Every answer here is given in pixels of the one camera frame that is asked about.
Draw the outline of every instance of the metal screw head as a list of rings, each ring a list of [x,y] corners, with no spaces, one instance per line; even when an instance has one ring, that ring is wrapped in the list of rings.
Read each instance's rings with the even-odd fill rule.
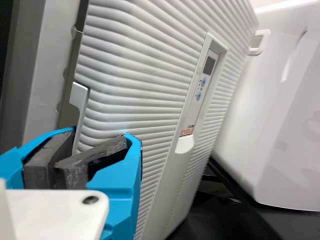
[[[83,199],[82,203],[90,205],[90,204],[94,204],[98,201],[99,201],[99,198],[97,196],[87,196],[85,199]]]

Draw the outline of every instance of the white appliance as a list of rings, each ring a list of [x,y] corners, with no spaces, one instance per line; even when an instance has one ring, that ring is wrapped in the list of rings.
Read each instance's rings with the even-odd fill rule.
[[[125,132],[142,140],[135,239],[164,239],[186,217],[257,26],[247,0],[89,1],[83,32],[73,31],[73,49],[78,45],[79,52],[66,84],[71,91],[66,88],[62,97],[59,125],[76,115],[70,100],[79,109],[74,153]],[[62,95],[57,86],[45,86],[56,77],[41,78],[43,95],[36,103],[45,106],[50,95]],[[50,100],[50,106],[56,104]],[[28,124],[35,121],[49,131],[57,124],[57,112],[43,121],[42,109],[27,115]],[[25,126],[24,141],[39,134]],[[14,126],[7,121],[6,128]]]
[[[320,3],[255,12],[260,30],[212,156],[257,202],[320,211]]]

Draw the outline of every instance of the power button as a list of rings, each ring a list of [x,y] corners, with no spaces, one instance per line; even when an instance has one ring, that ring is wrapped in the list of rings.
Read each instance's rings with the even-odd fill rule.
[[[196,95],[195,95],[195,99],[196,99],[197,101],[199,101],[200,98],[201,98],[201,95],[202,95],[202,93],[201,93],[200,91],[198,91],[198,92],[196,93]]]
[[[201,87],[204,87],[206,85],[206,82],[207,82],[207,78],[204,77],[202,80],[201,80]]]

